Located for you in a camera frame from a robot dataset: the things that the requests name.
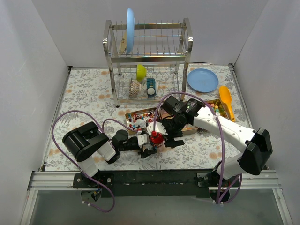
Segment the clear glass jar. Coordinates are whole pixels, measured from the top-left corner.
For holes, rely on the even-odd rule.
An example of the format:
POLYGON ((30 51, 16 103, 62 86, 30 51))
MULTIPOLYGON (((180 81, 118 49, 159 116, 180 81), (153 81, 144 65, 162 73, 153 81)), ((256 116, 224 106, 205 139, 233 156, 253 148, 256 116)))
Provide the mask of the clear glass jar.
POLYGON ((150 145, 151 145, 151 150, 157 152, 157 150, 163 146, 163 143, 155 144, 155 143, 151 142, 150 145))

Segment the red jar lid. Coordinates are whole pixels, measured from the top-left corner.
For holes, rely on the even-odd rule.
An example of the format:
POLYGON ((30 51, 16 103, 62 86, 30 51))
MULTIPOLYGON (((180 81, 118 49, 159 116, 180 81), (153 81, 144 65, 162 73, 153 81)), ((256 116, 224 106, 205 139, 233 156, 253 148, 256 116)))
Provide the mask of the red jar lid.
POLYGON ((153 143, 153 145, 159 146, 164 141, 164 137, 161 133, 152 131, 150 136, 150 141, 151 143, 153 143))

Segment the popsicle candy tin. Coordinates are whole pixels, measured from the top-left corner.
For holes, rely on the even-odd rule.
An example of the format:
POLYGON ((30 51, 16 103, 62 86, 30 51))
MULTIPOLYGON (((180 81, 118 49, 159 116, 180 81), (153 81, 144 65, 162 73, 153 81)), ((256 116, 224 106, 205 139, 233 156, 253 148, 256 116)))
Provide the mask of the popsicle candy tin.
MULTIPOLYGON (((160 109, 158 114, 162 120, 163 119, 170 120, 173 118, 173 116, 167 113, 164 109, 160 109)), ((198 127, 192 126, 190 124, 186 124, 181 131, 182 131, 182 135, 185 136, 185 135, 193 135, 197 132, 197 130, 198 127)))

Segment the star candy tin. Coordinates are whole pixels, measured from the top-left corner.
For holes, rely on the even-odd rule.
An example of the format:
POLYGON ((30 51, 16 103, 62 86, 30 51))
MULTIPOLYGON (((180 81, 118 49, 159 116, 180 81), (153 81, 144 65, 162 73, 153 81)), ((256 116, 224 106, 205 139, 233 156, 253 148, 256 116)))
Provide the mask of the star candy tin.
POLYGON ((228 118, 225 108, 221 103, 221 100, 209 100, 207 101, 207 104, 211 106, 216 116, 214 116, 211 110, 208 108, 208 106, 205 105, 198 111, 198 115, 194 117, 194 126, 207 130, 215 135, 220 135, 219 126, 216 122, 216 117, 219 118, 223 132, 227 130, 227 128, 225 128, 225 125, 228 124, 230 118, 228 118))

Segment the yellow plastic scoop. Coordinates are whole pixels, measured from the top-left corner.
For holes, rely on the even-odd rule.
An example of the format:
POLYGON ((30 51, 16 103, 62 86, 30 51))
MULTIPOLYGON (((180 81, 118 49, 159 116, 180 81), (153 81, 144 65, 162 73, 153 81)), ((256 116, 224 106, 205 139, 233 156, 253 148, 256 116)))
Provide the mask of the yellow plastic scoop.
POLYGON ((230 120, 235 122, 236 118, 235 118, 233 108, 232 108, 232 97, 231 97, 229 89, 226 86, 221 86, 219 88, 219 94, 220 94, 222 103, 224 103, 227 107, 227 110, 228 110, 228 113, 230 116, 230 120))

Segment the steel dish rack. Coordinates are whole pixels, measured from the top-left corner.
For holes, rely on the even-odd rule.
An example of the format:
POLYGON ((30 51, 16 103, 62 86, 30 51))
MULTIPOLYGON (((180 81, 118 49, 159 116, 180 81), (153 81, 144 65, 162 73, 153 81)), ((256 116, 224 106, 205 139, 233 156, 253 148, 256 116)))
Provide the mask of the steel dish rack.
POLYGON ((176 91, 184 99, 187 88, 188 66, 193 49, 194 35, 190 20, 177 22, 136 22, 134 47, 129 55, 119 55, 119 47, 127 25, 107 20, 103 34, 103 49, 110 72, 112 96, 116 107, 120 104, 158 102, 164 95, 176 91), (157 95, 148 97, 146 78, 140 83, 137 97, 129 97, 131 79, 136 79, 137 64, 147 70, 146 78, 156 80, 157 95))

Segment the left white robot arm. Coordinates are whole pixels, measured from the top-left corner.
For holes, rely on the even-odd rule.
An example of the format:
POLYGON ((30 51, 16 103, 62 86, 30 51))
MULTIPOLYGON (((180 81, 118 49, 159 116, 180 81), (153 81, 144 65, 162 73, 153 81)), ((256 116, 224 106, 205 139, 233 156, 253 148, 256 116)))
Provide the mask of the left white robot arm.
POLYGON ((148 135, 129 137, 127 131, 118 130, 112 139, 100 132, 94 122, 89 122, 64 135, 63 144, 75 157, 77 165, 85 173, 83 181, 88 187, 99 184, 100 172, 93 160, 97 152, 108 164, 116 162, 122 151, 137 150, 141 158, 157 153, 157 147, 148 142, 148 135))

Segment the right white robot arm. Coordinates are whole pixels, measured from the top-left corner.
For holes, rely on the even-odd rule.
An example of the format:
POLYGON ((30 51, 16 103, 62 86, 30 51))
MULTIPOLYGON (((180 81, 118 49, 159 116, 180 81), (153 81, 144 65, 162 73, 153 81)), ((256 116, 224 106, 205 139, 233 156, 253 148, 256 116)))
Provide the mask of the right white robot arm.
POLYGON ((214 167, 208 177, 217 186, 225 185, 229 179, 241 173, 259 175, 273 152, 270 134, 266 129, 255 131, 222 116, 218 117, 206 104, 196 99, 181 102, 169 96, 161 108, 173 116, 162 123, 170 138, 177 137, 181 129, 190 124, 224 138, 240 152, 214 167))

